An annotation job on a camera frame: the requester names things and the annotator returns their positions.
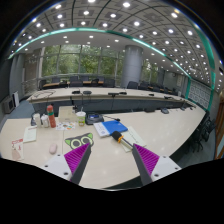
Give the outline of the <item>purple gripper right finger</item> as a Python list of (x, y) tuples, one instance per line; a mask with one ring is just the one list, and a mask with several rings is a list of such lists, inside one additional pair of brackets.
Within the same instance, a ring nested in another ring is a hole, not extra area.
[(143, 185), (148, 185), (180, 170), (169, 156), (159, 156), (137, 144), (133, 145), (132, 154)]

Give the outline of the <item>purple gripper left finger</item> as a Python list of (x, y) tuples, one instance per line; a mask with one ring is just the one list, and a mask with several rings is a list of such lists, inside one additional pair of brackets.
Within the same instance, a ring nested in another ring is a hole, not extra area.
[(91, 154), (89, 143), (82, 145), (65, 155), (57, 154), (44, 165), (44, 170), (65, 180), (79, 184)]

